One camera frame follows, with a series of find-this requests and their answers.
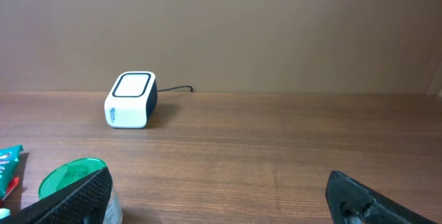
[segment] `wooden desk surface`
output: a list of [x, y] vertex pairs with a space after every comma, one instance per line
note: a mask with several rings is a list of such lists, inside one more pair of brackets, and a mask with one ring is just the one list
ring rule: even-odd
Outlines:
[[160, 93], [147, 129], [112, 129], [107, 93], [0, 93], [0, 144], [23, 144], [15, 212], [40, 182], [104, 159], [123, 223], [331, 223], [337, 169], [442, 222], [442, 100], [424, 96]]

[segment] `snack package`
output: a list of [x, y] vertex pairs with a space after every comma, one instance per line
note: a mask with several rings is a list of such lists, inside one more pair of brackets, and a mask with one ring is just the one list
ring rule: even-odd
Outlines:
[[20, 178], [19, 177], [14, 177], [8, 185], [8, 188], [6, 189], [6, 195], [3, 197], [3, 199], [0, 200], [0, 206], [3, 205], [3, 202], [5, 201], [6, 197], [9, 196], [9, 194], [11, 194], [11, 192], [17, 187], [17, 185], [19, 184]]
[[9, 182], [14, 175], [14, 170], [19, 164], [21, 145], [0, 150], [0, 199], [5, 198]]

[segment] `blue logo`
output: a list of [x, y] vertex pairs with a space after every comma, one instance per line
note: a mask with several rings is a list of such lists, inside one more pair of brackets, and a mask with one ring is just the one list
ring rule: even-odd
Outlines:
[[115, 121], [115, 112], [116, 111], [117, 111], [117, 109], [115, 109], [115, 108], [110, 109], [110, 120], [112, 123]]

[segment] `black power cord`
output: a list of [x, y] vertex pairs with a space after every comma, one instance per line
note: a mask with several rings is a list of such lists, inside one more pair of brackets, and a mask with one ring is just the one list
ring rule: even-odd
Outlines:
[[184, 86], [176, 86], [176, 87], [173, 87], [173, 88], [161, 89], [161, 90], [158, 90], [158, 93], [159, 92], [170, 91], [170, 90], [175, 90], [175, 89], [179, 89], [179, 88], [190, 88], [191, 89], [190, 92], [193, 92], [193, 87], [192, 86], [184, 85]]

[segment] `green lid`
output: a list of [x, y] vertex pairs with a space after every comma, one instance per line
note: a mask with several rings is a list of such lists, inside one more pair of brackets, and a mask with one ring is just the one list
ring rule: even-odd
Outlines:
[[39, 199], [43, 199], [103, 167], [106, 163], [98, 158], [81, 158], [60, 166], [44, 178], [39, 188]]

